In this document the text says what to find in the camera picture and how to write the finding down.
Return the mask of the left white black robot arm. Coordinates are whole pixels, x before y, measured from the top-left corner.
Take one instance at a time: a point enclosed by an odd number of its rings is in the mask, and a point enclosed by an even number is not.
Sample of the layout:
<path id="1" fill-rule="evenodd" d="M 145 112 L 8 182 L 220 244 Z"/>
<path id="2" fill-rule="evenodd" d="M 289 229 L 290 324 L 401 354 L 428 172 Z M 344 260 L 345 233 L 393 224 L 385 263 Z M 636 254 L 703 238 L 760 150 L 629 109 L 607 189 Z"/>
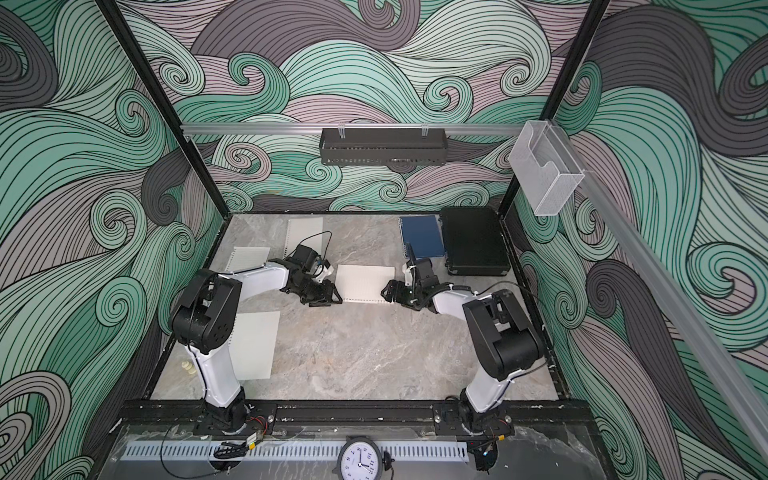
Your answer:
<path id="1" fill-rule="evenodd" d="M 295 294 L 309 307 L 343 303 L 331 280 L 318 282 L 302 264 L 275 259 L 233 273 L 199 270 L 171 320 L 173 336 L 186 348 L 202 381 L 204 418 L 224 434 L 241 432 L 248 418 L 245 391 L 229 354 L 239 302 L 273 290 Z"/>

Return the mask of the torn lined notebook page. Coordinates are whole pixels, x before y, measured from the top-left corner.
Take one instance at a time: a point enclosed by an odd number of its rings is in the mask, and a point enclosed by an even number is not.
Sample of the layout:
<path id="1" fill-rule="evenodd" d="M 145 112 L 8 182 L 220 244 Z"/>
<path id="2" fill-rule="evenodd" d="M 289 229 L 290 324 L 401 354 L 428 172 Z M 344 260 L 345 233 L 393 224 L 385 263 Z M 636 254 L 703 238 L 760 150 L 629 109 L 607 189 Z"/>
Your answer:
<path id="1" fill-rule="evenodd" d="M 236 273 L 260 267 L 268 260 L 269 254 L 269 247 L 235 246 L 224 271 Z"/>

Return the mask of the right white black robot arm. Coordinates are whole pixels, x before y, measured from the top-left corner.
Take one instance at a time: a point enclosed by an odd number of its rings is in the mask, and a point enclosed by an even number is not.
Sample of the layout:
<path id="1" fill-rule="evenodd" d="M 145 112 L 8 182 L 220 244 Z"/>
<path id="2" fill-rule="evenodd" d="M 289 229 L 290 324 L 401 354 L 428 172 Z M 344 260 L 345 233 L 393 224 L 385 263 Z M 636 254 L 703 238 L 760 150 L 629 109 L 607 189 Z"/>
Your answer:
<path id="1" fill-rule="evenodd" d="M 472 435 L 487 428 L 507 390 L 545 355 L 543 342 L 517 297 L 508 289 L 478 292 L 439 283 L 424 287 L 391 280 L 381 291 L 388 303 L 463 320 L 479 363 L 458 400 L 462 427 Z"/>

